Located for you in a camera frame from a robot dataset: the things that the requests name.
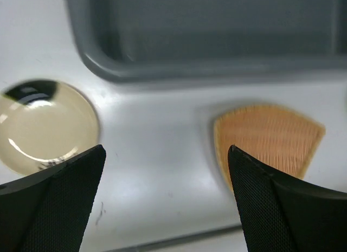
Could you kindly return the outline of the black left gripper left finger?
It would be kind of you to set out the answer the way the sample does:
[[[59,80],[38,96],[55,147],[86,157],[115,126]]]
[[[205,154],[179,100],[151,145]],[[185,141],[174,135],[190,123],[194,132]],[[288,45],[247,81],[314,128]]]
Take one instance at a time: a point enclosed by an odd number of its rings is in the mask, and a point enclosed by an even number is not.
[[[1,251],[79,251],[104,169],[97,145],[1,185]]]

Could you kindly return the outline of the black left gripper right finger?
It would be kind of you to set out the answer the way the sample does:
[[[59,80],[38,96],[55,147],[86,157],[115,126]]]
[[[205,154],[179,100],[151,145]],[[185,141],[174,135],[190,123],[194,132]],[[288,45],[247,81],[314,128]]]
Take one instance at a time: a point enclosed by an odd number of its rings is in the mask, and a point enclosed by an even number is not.
[[[232,145],[228,166],[248,251],[346,251],[346,193],[272,168]]]

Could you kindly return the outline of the orange woven fan-shaped plate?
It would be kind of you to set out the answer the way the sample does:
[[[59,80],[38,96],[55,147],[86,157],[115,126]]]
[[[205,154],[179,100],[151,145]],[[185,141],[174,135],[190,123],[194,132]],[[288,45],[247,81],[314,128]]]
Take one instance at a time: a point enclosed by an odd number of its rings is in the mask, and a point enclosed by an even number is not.
[[[236,108],[214,120],[214,148],[229,189],[228,150],[236,145],[257,160],[303,179],[326,133],[325,126],[285,106],[259,104]]]

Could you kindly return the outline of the cream round plate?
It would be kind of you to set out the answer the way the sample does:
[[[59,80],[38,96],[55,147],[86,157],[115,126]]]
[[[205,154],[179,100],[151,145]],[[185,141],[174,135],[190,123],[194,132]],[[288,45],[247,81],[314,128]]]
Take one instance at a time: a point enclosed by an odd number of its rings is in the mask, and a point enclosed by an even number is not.
[[[99,138],[95,108],[67,83],[28,80],[1,91],[1,163],[19,175],[66,161]]]

